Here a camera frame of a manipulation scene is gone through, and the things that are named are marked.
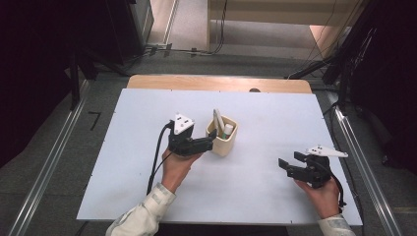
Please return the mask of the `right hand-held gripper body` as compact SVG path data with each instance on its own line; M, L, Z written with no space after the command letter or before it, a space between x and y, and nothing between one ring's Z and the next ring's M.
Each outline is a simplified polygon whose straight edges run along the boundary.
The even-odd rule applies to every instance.
M331 177L329 159L331 157L347 157L344 151L332 149L330 147L315 146L306 149L306 155L302 161L307 164L307 168L313 172L313 179L310 181L314 189L321 188Z

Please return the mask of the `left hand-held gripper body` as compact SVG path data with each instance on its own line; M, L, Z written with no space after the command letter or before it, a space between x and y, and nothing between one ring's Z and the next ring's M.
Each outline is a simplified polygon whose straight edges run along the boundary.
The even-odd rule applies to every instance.
M180 113L170 121L168 128L168 149L181 156L189 156L196 153L192 138L195 121Z

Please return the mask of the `white pen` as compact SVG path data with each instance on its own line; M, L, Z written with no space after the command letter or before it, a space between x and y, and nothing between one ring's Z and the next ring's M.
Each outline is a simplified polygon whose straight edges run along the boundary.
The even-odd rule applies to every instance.
M217 119L217 122L218 122L218 125L219 125L221 131L224 131L225 126L224 126L224 122L223 122L223 119L222 119L222 116L221 116L219 110L217 108L215 108L213 111L214 111L214 114L216 116L216 119Z

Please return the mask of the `beige square pen holder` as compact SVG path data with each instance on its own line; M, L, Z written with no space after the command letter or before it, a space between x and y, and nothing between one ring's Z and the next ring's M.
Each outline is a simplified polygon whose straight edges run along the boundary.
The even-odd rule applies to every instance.
M222 120L224 124L229 124L233 127L231 134L228 135L226 138L223 137L223 131L218 128L218 136L212 141L212 152L225 157L227 154L231 152L234 147L235 139L238 132L238 124L230 119L227 116L222 115Z

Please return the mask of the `person's left hand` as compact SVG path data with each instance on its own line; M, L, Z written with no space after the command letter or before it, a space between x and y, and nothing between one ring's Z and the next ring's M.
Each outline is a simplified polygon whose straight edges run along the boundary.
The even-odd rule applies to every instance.
M162 155L164 162L161 184L171 193L175 193L186 178L193 163L201 156L201 153L181 156L167 148Z

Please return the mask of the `person's right hand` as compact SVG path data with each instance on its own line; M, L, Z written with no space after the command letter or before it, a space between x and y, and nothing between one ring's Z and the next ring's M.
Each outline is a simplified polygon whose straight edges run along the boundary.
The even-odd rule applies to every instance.
M339 190L333 179L328 180L321 188L318 189L314 189L307 183L299 180L295 180L295 184L306 193L321 219L339 214Z

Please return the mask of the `wooden table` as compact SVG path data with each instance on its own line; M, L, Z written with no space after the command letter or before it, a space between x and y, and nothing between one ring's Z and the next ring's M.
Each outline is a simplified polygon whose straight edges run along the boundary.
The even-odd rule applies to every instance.
M304 80L243 78L197 75L134 75L128 89L181 89L216 91L255 91L278 93L306 93L312 89Z

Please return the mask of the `white board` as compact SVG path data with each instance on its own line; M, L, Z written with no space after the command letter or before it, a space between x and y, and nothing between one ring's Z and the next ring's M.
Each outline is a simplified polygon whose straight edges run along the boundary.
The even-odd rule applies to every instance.
M154 154L167 146L165 124L183 114L200 138L214 109L236 122L234 146L225 157L208 151L193 164L164 221L315 223L306 194L278 166L281 159L295 164L296 151L332 145L313 94L140 88L121 92L77 218L113 220L140 203Z

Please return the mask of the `black stand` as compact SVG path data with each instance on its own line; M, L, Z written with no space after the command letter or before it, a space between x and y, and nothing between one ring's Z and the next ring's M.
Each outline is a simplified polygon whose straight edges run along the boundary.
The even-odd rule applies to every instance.
M352 78L357 65L364 59L364 55L376 31L375 28L352 28L342 45L331 56L288 75L287 79L299 80L327 66L328 68L322 76L322 81L325 85L333 85L336 81L339 81L338 99L335 105L344 107L349 80Z
M94 80L97 77L94 62L98 62L112 72L124 77L130 77L127 71L85 46L69 44L68 59L71 81L71 110L74 110L81 102L79 70L83 72L87 80Z

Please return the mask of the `black curtain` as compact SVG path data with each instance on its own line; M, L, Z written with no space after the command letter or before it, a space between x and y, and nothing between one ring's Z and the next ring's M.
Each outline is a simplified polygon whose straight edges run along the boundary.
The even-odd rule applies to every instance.
M65 70L93 74L82 30L96 6L96 0L0 0L0 168L75 91Z
M356 37L350 98L373 123L387 157L417 175L417 0L372 0Z

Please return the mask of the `dark cabinet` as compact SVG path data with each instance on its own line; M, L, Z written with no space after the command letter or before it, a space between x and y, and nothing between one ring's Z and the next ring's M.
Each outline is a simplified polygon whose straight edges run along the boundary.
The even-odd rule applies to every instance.
M142 55L154 23L150 0L105 0L116 38L116 61Z

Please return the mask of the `beige wooden furniture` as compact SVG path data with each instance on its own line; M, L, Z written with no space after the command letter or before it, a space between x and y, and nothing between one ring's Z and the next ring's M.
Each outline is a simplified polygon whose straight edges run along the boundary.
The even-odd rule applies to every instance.
M323 57L329 56L347 27L356 21L364 0L204 0L208 18L241 22L307 25Z

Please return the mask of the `metal floor rail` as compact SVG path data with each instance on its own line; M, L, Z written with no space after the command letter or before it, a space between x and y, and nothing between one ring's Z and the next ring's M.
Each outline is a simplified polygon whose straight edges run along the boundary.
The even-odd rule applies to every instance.
M7 236L25 236L38 205L46 191L49 181L62 156L63 150L68 143L74 127L85 106L89 94L91 82L84 80L81 85L81 99L75 108L69 112L55 143L49 152L42 168L40 169L30 191L28 192L18 215L7 233Z
M387 236L403 236L402 230L399 227L394 213L387 201L387 198L380 187L379 182L368 162L359 141L353 131L349 122L348 116L344 115L341 109L335 105L338 97L334 92L326 92L328 102L330 103L329 122L330 135L333 138L335 146L339 147L338 139L334 133L334 127L337 126L348 146L350 157L354 160L356 167L361 175L365 188L368 191L370 199L373 203L374 209L380 219L382 227Z

